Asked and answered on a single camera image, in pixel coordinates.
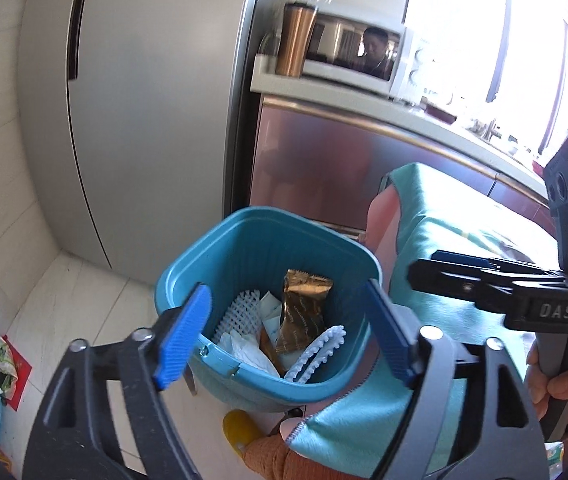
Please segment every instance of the tiled floor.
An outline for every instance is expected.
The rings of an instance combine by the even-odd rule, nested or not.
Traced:
[[[93,344],[113,342],[155,319],[149,286],[127,282],[66,253],[55,259],[8,331],[11,342],[33,366],[18,411],[4,409],[0,434],[18,479],[42,393],[69,341],[83,337]],[[109,394],[125,462],[143,471],[118,383],[109,384]],[[224,439],[221,422],[228,410],[224,404],[201,387],[192,397],[183,381],[164,392],[163,400],[203,479],[260,478],[246,469]]]

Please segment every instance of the microwave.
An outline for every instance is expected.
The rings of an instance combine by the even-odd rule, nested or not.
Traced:
[[[302,73],[419,104],[432,63],[428,41],[401,23],[326,4],[318,9]]]

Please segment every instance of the screw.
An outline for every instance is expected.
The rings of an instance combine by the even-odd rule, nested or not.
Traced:
[[[85,350],[88,346],[88,341],[86,339],[75,339],[71,341],[71,344],[68,346],[68,349],[71,352],[81,352]]]
[[[146,341],[153,337],[153,331],[150,328],[138,328],[133,332],[133,339],[135,341]]]
[[[504,342],[497,337],[489,337],[486,339],[486,346],[491,350],[499,351],[504,349]]]
[[[430,339],[431,341],[437,341],[438,339],[443,338],[444,333],[442,330],[436,326],[429,326],[424,325],[419,329],[419,333],[424,336],[426,339]]]

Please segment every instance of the gold wrapper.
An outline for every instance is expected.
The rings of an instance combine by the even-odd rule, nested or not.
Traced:
[[[279,327],[277,354],[305,350],[326,330],[322,311],[331,288],[333,281],[328,278],[288,269],[284,278],[284,319]]]
[[[273,366],[275,367],[275,370],[277,370],[279,376],[284,377],[284,375],[286,375],[286,370],[284,370],[282,363],[279,362],[277,352],[275,352],[273,343],[270,342],[269,335],[264,327],[261,327],[261,331],[259,332],[259,349],[264,352],[264,355],[269,358],[271,363],[273,363]]]

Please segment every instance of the yellow slipper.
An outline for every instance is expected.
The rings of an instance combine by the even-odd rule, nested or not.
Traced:
[[[228,443],[242,458],[248,444],[264,436],[251,416],[242,410],[226,413],[222,421],[222,429]]]

